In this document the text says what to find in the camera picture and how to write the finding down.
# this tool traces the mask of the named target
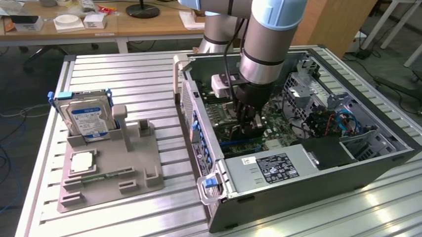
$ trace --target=table leg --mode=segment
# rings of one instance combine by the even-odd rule
[[[383,23],[385,22],[388,16],[391,15],[391,12],[395,9],[396,5],[397,5],[397,1],[393,0],[392,3],[389,4],[387,10],[384,11],[384,13],[383,13],[383,15],[381,15],[381,17],[380,17],[373,29],[372,29],[372,31],[369,32],[369,35],[368,35],[367,39],[363,42],[361,49],[365,49],[368,47],[369,42],[372,41],[372,39],[373,39],[373,37],[375,37],[375,35],[376,35]]]
[[[415,52],[412,53],[412,55],[409,56],[409,58],[407,59],[405,63],[404,63],[404,67],[409,67],[411,64],[414,63],[415,59],[420,56],[422,54],[422,44],[419,46],[419,48],[415,50]]]
[[[116,43],[117,43],[117,47],[118,47],[118,53],[128,53],[126,42],[128,42],[128,40],[126,40],[125,37],[116,38]]]
[[[392,30],[391,33],[389,33],[387,39],[385,39],[385,40],[383,41],[383,43],[381,43],[381,46],[380,46],[381,49],[384,49],[384,48],[388,46],[391,40],[393,39],[396,33],[397,33],[399,30],[401,29],[404,23],[407,22],[408,18],[411,17],[411,15],[412,15],[412,13],[415,12],[415,10],[416,10],[416,8],[419,7],[419,5],[420,5],[420,2],[415,2],[415,4],[412,5],[412,7],[408,9],[408,11],[405,12],[405,14],[403,15],[403,17],[401,17],[399,23],[396,24],[393,30]]]

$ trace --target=sticker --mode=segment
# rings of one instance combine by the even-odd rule
[[[96,33],[94,36],[113,36],[113,33]]]
[[[100,119],[100,115],[101,110],[98,107],[72,111],[80,134],[84,137],[101,137],[108,133],[106,124]]]
[[[264,180],[269,184],[299,177],[299,173],[285,153],[256,159],[256,163],[261,170]]]
[[[256,158],[255,157],[241,158],[241,162],[243,162],[244,165],[253,164],[253,163],[256,163]]]

